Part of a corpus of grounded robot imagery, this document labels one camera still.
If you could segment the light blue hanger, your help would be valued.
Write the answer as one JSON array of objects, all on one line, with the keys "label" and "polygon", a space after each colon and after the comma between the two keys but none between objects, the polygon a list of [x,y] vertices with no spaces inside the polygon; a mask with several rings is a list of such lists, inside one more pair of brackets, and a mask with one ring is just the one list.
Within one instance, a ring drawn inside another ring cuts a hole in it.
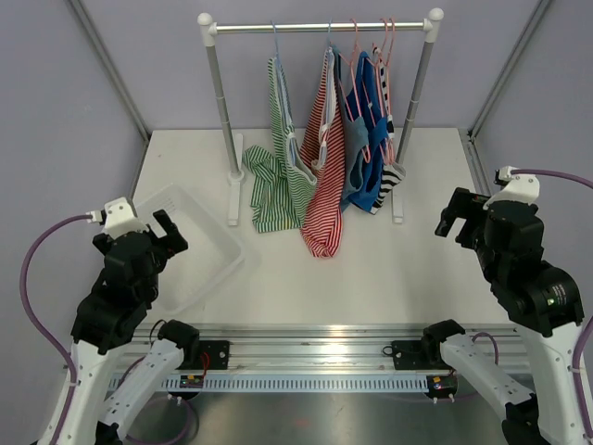
[{"label": "light blue hanger", "polygon": [[287,151],[289,155],[289,162],[291,166],[295,166],[296,164],[296,153],[297,153],[297,146],[296,146],[296,137],[294,131],[292,130],[292,116],[290,110],[290,104],[287,96],[286,86],[285,86],[285,79],[284,79],[284,71],[282,67],[282,61],[280,58],[280,51],[279,51],[279,41],[277,36],[277,27],[273,21],[271,21],[273,36],[274,36],[274,47],[275,47],[275,55],[274,55],[274,65],[276,69],[276,90],[278,95],[278,102],[280,108],[281,119],[283,122],[283,126],[288,130],[287,133]]},{"label": "light blue hanger", "polygon": [[331,130],[332,124],[334,122],[335,117],[335,108],[337,105],[337,98],[335,92],[335,81],[334,81],[334,50],[331,44],[331,27],[332,22],[328,24],[328,35],[327,35],[327,46],[324,52],[324,73],[325,73],[325,86],[322,88],[322,116],[321,116],[321,123],[318,131],[319,136],[319,153],[318,159],[316,163],[316,168],[318,170],[324,167],[325,161],[327,159],[327,152],[328,152],[328,139],[329,139],[329,132]]}]

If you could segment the green striped tank top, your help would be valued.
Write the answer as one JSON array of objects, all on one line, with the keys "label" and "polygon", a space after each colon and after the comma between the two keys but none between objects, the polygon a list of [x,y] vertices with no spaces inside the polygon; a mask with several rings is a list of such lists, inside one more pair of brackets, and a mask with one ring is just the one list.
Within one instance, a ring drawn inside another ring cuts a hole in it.
[{"label": "green striped tank top", "polygon": [[300,157],[279,58],[270,58],[267,69],[273,151],[253,145],[243,154],[244,165],[254,175],[250,207],[260,234],[302,227],[317,186],[317,178]]}]

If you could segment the red striped tank top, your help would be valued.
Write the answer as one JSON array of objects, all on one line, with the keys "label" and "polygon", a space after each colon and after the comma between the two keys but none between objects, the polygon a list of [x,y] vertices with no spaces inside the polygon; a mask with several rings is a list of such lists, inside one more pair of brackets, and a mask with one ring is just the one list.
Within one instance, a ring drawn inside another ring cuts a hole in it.
[{"label": "red striped tank top", "polygon": [[332,258],[340,248],[342,238],[342,211],[340,201],[345,180],[345,141],[342,116],[337,105],[329,132],[327,159],[324,167],[316,168],[320,148],[318,131],[322,116],[322,88],[325,86],[324,55],[318,90],[309,114],[304,140],[300,148],[301,158],[311,167],[317,179],[314,196],[309,203],[305,223],[300,233],[312,256]]}]

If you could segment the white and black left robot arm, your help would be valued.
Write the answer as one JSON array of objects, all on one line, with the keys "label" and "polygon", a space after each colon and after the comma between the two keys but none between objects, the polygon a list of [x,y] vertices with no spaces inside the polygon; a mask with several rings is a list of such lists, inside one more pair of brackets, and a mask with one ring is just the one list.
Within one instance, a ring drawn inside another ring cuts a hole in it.
[{"label": "white and black left robot arm", "polygon": [[198,330],[170,320],[120,386],[107,391],[136,328],[158,297],[159,275],[188,243],[165,210],[153,214],[163,236],[142,223],[128,202],[84,217],[104,227],[93,239],[104,266],[79,304],[70,349],[58,350],[68,372],[41,444],[121,444],[164,378],[193,367],[200,357]]}]

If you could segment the grey-blue tank top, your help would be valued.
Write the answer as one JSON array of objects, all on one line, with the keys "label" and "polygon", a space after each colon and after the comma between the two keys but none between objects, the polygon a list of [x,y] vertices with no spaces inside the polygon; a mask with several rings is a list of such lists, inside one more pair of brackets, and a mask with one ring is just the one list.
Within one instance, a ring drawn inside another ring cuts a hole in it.
[{"label": "grey-blue tank top", "polygon": [[334,52],[334,80],[345,141],[345,180],[340,201],[340,210],[344,212],[350,204],[349,197],[358,193],[363,185],[362,151],[368,145],[368,131],[364,119],[358,113],[357,106],[351,107],[347,101],[341,82],[341,53],[334,44],[332,49]]}]

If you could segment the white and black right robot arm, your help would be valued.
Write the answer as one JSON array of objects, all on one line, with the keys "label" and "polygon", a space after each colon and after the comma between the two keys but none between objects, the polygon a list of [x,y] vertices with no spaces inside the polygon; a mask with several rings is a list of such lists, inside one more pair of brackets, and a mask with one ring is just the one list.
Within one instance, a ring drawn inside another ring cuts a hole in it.
[{"label": "white and black right robot arm", "polygon": [[498,304],[515,323],[534,388],[518,384],[455,321],[424,329],[421,356],[461,373],[497,414],[510,444],[589,444],[592,394],[583,349],[592,329],[575,280],[544,261],[544,223],[525,199],[486,197],[456,188],[435,235],[464,224],[456,242],[473,251]]}]

